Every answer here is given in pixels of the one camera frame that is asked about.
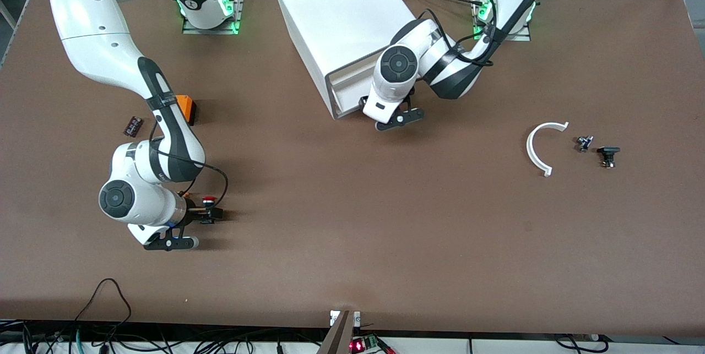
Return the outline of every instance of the brown table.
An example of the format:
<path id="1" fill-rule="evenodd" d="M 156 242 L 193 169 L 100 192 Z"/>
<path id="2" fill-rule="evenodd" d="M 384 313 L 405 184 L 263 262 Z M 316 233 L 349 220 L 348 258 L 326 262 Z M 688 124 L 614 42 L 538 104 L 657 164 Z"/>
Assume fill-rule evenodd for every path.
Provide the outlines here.
<path id="1" fill-rule="evenodd" d="M 406 2 L 471 30 L 460 3 Z M 125 3 L 231 179 L 229 220 L 163 253 L 96 203 L 148 108 L 77 73 L 30 0 L 0 71 L 0 315 L 73 318 L 111 276 L 134 321 L 325 326 L 349 307 L 379 329 L 705 335 L 705 63 L 683 2 L 541 2 L 531 43 L 502 46 L 461 100 L 418 86 L 425 120 L 388 133 L 332 121 L 276 0 L 247 0 L 237 36 L 181 35 L 169 0 Z M 546 121 L 571 123 L 537 135 L 550 178 L 524 148 Z M 617 167 L 577 153 L 580 135 L 621 146 Z M 204 171 L 194 191 L 221 184 Z M 124 314 L 106 288 L 86 318 Z"/>

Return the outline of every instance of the white box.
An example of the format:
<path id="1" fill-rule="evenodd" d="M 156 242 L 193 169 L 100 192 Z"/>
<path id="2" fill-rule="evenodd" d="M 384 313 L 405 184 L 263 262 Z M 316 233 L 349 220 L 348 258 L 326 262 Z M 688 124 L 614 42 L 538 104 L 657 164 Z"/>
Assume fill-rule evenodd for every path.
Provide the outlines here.
<path id="1" fill-rule="evenodd" d="M 377 55 L 415 17 L 402 0 L 279 0 L 286 27 L 333 118 L 370 94 Z"/>

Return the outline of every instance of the orange object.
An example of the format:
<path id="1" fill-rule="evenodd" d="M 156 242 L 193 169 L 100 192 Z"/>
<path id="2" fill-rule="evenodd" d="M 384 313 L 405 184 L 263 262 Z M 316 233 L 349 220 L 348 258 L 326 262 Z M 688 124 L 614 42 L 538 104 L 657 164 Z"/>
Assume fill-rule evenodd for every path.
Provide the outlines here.
<path id="1" fill-rule="evenodd" d="M 188 95 L 177 95 L 176 101 L 181 108 L 181 113 L 186 117 L 188 125 L 193 126 L 196 122 L 196 103 Z"/>

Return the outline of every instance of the small black object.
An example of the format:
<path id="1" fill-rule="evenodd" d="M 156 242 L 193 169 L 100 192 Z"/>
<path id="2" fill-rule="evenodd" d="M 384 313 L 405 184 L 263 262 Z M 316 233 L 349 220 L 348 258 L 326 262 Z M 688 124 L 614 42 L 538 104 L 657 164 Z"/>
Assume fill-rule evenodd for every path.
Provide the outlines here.
<path id="1" fill-rule="evenodd" d="M 602 153 L 602 157 L 605 159 L 602 161 L 602 165 L 605 166 L 605 168 L 614 168 L 615 153 L 619 151 L 620 149 L 616 146 L 602 146 L 602 148 L 597 149 L 597 153 Z"/>
<path id="2" fill-rule="evenodd" d="M 577 139 L 577 151 L 580 153 L 586 153 L 587 148 L 590 147 L 590 144 L 592 143 L 593 137 L 592 135 L 587 136 L 587 137 L 580 137 Z"/>
<path id="3" fill-rule="evenodd" d="M 123 134 L 129 137 L 136 137 L 137 133 L 139 132 L 139 128 L 141 128 L 142 123 L 144 123 L 143 118 L 135 117 L 130 119 L 130 123 L 128 126 L 125 127 L 125 130 L 123 131 Z"/>

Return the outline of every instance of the robotic arm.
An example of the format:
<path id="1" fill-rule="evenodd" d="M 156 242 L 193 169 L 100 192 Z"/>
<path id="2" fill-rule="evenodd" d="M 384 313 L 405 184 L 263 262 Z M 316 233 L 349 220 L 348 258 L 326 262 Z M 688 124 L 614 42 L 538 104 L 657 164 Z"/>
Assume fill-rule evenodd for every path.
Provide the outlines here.
<path id="1" fill-rule="evenodd" d="M 133 43 L 118 1 L 50 0 L 61 43 L 73 66 L 100 83 L 121 86 L 144 98 L 163 138 L 118 146 L 111 173 L 99 193 L 103 212 L 128 224 L 146 249 L 195 248 L 196 238 L 183 237 L 183 227 L 197 219 L 192 201 L 161 186 L 193 181 L 205 154 L 176 103 L 159 66 Z M 220 0 L 179 0 L 197 28 L 213 28 L 228 15 Z M 178 238 L 172 228 L 181 229 Z M 169 232 L 161 239 L 161 233 Z"/>
<path id="2" fill-rule="evenodd" d="M 399 109 L 400 104 L 409 101 L 419 77 L 440 98 L 455 100 L 465 95 L 502 41 L 521 24 L 532 3 L 534 0 L 496 0 L 496 27 L 486 27 L 471 51 L 463 50 L 447 36 L 446 43 L 433 20 L 408 23 L 377 60 L 370 95 L 362 102 L 363 113 L 377 121 L 380 131 L 419 120 L 423 117 L 420 109 Z"/>

